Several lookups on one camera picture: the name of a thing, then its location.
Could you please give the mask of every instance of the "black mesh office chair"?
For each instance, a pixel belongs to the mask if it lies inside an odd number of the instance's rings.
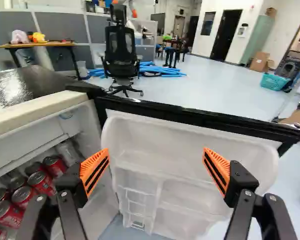
[[[127,7],[115,4],[110,6],[110,11],[111,20],[116,26],[105,28],[106,49],[104,58],[101,57],[104,74],[113,78],[113,83],[109,87],[110,94],[123,91],[128,98],[127,91],[131,91],[143,96],[142,90],[131,87],[133,78],[136,76],[139,78],[140,61],[136,54],[135,32],[125,27]]]

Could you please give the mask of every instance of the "blue crate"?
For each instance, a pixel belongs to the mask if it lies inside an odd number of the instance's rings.
[[[269,73],[264,73],[261,80],[261,87],[271,89],[273,91],[280,91],[288,82],[290,78],[284,78]]]

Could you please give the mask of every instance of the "fridge door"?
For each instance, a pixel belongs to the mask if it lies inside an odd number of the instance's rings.
[[[121,98],[89,84],[68,89],[94,100],[123,226],[172,239],[195,239],[229,217],[202,165],[203,147],[241,162],[263,194],[300,137],[299,126]]]

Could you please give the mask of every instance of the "cubicle partition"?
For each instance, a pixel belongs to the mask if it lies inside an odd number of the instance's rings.
[[[105,27],[109,25],[109,18],[110,15],[90,12],[0,11],[0,45],[11,40],[13,30],[41,32],[47,40],[71,39],[77,44],[74,47],[76,60],[85,61],[86,67],[93,69],[101,65],[98,53],[104,53],[106,49]],[[157,35],[156,21],[133,21]],[[136,46],[137,54],[143,55],[143,61],[154,60],[155,36],[143,39]],[[47,61],[55,71],[74,70],[70,53],[62,47],[36,48],[46,49]],[[7,53],[7,50],[0,49],[0,71],[15,67],[12,57]]]

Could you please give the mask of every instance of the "floor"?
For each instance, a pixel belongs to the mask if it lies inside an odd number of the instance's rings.
[[[131,98],[179,105],[259,120],[271,120],[288,95],[260,87],[262,73],[193,55],[177,65],[185,77],[142,77],[133,84],[144,96]],[[91,78],[89,83],[108,88],[110,78]]]
[[[144,91],[144,96],[131,92],[131,98],[166,104],[179,105],[242,117],[269,121],[281,113],[288,117],[295,109],[300,96],[290,96],[260,87],[262,73],[243,67],[229,65],[205,58],[187,55],[185,62],[177,66],[186,77],[163,78],[142,77],[133,87]],[[111,79],[91,78],[87,82],[108,88]],[[278,176],[269,193],[284,199],[298,239],[300,240],[300,143],[294,145],[281,158]],[[223,239],[229,221],[215,224],[209,232],[197,240]],[[100,237],[100,240],[151,239],[162,240],[161,236],[145,235],[136,229],[122,227],[122,219],[116,217]],[[252,220],[249,240],[260,240],[260,229]]]

